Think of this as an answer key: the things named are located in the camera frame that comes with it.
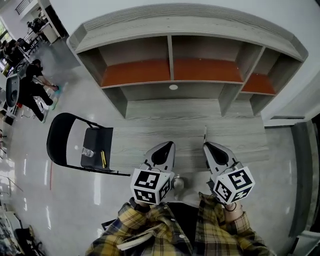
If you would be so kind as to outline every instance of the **black pants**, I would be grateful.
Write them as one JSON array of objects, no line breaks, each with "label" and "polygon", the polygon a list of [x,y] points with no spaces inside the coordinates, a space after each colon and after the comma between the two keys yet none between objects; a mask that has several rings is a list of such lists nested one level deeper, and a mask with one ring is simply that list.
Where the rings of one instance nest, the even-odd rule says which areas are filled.
[{"label": "black pants", "polygon": [[40,84],[31,82],[27,88],[20,88],[18,102],[30,108],[36,117],[42,121],[44,119],[44,114],[41,113],[33,96],[41,97],[48,106],[51,106],[54,102],[49,98],[45,89]]}]

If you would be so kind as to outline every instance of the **shoe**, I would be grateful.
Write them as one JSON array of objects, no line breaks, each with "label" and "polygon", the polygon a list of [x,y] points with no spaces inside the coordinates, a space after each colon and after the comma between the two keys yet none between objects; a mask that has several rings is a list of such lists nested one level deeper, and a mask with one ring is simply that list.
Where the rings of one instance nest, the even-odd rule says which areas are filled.
[{"label": "shoe", "polygon": [[44,123],[46,122],[47,115],[48,115],[48,111],[45,111],[45,112],[43,113],[43,120],[41,121],[41,123],[44,124]]},{"label": "shoe", "polygon": [[49,106],[50,110],[54,110],[56,108],[57,103],[58,103],[58,98],[54,98],[53,104]]}]

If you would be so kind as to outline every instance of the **shelf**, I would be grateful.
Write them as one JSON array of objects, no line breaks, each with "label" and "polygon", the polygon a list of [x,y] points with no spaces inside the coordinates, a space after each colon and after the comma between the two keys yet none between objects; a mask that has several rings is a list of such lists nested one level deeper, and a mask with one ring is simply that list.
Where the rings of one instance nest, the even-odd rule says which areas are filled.
[{"label": "shelf", "polygon": [[243,83],[235,62],[216,59],[176,59],[174,79]]},{"label": "shelf", "polygon": [[242,93],[276,95],[269,78],[264,74],[252,74],[243,87]]},{"label": "shelf", "polygon": [[170,81],[169,61],[152,59],[108,66],[101,87]]}]

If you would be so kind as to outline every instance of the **white wall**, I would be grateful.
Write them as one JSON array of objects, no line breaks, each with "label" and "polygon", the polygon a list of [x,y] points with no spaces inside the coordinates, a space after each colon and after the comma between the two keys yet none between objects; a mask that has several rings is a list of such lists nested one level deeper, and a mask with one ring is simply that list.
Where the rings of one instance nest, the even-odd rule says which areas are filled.
[{"label": "white wall", "polygon": [[0,10],[0,17],[5,27],[14,39],[24,38],[27,35],[28,27],[25,20],[21,20],[15,10],[21,0],[11,0],[3,9]]},{"label": "white wall", "polygon": [[264,120],[277,115],[320,71],[320,7],[315,0],[50,0],[50,2],[69,34],[81,23],[97,16],[125,8],[160,3],[198,3],[232,8],[256,15],[289,30],[306,47],[309,57],[291,82],[262,111],[261,116]]},{"label": "white wall", "polygon": [[20,13],[20,19],[22,20],[26,15],[30,15],[31,11],[39,7],[38,0],[32,0],[31,3],[29,3],[28,6]]},{"label": "white wall", "polygon": [[49,0],[41,0],[41,3],[42,3],[43,8],[47,8],[48,6],[51,5]]}]

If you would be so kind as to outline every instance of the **black folding chair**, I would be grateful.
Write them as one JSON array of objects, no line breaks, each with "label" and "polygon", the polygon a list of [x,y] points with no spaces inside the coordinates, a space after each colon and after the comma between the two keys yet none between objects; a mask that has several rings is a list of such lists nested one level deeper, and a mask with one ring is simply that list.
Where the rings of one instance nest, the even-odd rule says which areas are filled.
[{"label": "black folding chair", "polygon": [[[83,146],[94,152],[93,157],[81,156],[81,166],[67,164],[67,142],[70,130],[75,120],[81,120],[89,125],[86,129]],[[119,176],[130,176],[130,174],[112,171],[109,168],[111,142],[113,128],[106,128],[97,123],[90,122],[81,117],[70,113],[58,114],[52,121],[48,138],[46,141],[46,150],[50,159],[57,165],[78,169],[87,172],[111,174]],[[105,153],[106,167],[103,168],[101,151]]]}]

